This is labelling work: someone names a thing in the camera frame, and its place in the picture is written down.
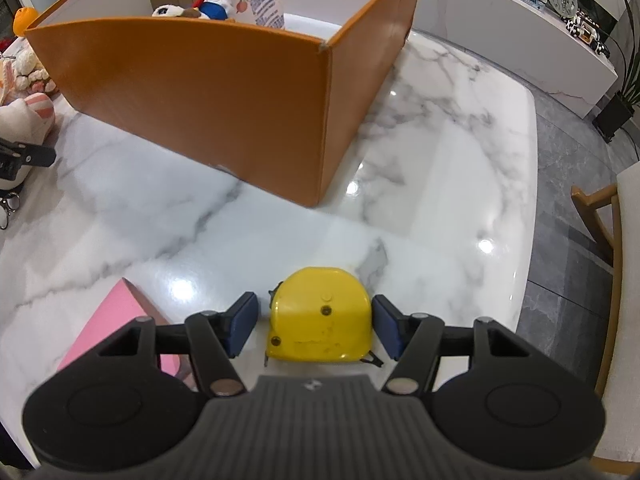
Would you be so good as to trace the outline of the yellow tape measure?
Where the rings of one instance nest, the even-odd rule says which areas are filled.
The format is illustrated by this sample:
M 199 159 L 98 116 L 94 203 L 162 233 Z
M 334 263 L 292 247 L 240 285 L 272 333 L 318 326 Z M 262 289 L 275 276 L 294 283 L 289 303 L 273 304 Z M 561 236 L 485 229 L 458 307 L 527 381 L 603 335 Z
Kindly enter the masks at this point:
M 307 266 L 270 292 L 266 358 L 381 367 L 372 352 L 371 299 L 356 276 Z

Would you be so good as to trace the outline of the pink notebook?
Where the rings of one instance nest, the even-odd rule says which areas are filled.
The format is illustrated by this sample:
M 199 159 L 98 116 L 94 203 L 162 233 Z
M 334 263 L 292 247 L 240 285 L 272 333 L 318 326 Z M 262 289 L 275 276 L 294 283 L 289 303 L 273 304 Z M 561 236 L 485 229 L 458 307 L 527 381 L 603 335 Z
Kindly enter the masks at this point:
M 123 278 L 81 330 L 52 380 L 66 396 L 183 396 L 195 389 L 190 344 Z

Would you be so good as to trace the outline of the sailor bear plush toy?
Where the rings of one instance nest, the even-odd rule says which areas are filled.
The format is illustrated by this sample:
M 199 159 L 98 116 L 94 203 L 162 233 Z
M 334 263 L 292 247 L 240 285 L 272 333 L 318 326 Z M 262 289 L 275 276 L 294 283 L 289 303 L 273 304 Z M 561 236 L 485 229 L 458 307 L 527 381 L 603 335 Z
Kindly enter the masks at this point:
M 195 0 L 190 8 L 163 4 L 152 13 L 154 18 L 199 18 L 200 20 L 228 21 L 233 20 L 234 7 L 232 0 Z

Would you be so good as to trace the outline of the cream crochet sheep doll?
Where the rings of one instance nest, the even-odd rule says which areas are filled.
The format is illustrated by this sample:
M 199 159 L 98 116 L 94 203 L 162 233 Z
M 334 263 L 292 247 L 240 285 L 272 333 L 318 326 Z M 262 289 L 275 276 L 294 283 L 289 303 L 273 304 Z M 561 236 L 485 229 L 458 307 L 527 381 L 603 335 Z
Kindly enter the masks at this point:
M 26 99 L 35 93 L 53 96 L 58 86 L 31 47 L 1 58 L 1 104 Z

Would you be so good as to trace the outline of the whole orange fruit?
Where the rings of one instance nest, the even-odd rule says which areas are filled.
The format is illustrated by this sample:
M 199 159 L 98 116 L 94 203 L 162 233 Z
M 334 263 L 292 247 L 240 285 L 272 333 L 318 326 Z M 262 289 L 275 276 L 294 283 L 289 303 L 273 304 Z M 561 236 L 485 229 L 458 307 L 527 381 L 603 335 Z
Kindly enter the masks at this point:
M 13 18 L 12 30 L 15 36 L 24 37 L 25 30 L 29 28 L 33 21 L 39 16 L 39 11 L 31 6 L 19 8 Z

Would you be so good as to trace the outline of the large orange storage box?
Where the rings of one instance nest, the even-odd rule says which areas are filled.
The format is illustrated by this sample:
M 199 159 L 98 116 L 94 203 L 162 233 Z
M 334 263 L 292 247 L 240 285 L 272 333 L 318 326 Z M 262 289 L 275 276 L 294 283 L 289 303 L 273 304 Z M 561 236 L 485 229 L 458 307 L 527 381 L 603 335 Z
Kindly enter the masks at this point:
M 150 0 L 58 0 L 27 40 L 81 113 L 312 207 L 404 46 L 418 0 L 282 0 L 328 38 Z

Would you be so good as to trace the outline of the potted green plant right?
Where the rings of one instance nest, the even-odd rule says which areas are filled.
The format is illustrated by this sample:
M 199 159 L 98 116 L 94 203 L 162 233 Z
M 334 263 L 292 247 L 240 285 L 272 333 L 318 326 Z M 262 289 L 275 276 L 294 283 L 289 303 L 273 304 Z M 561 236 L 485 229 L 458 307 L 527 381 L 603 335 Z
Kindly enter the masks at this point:
M 629 0 L 623 2 L 630 31 L 630 48 L 624 50 L 615 38 L 608 36 L 620 50 L 624 66 L 622 82 L 592 121 L 606 143 L 614 139 L 616 132 L 634 116 L 639 106 L 639 13 L 634 12 Z

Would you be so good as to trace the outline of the white marble tv console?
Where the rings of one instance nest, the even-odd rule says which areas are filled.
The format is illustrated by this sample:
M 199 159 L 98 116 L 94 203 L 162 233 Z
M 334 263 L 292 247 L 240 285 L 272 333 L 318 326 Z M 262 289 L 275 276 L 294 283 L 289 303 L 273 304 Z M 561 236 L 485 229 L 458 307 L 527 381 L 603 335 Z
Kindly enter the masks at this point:
M 413 27 L 510 70 L 581 118 L 618 78 L 563 22 L 522 0 L 419 0 Z

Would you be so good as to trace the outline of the black white toy car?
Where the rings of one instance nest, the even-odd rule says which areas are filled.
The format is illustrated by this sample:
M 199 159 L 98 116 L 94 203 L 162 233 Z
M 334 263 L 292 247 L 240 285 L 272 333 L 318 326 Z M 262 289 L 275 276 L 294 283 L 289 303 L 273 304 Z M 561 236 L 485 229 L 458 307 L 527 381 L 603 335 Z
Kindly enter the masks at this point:
M 581 41 L 596 55 L 605 58 L 611 56 L 610 50 L 601 39 L 600 27 L 584 11 L 578 10 L 571 18 L 564 18 L 564 23 L 570 36 Z

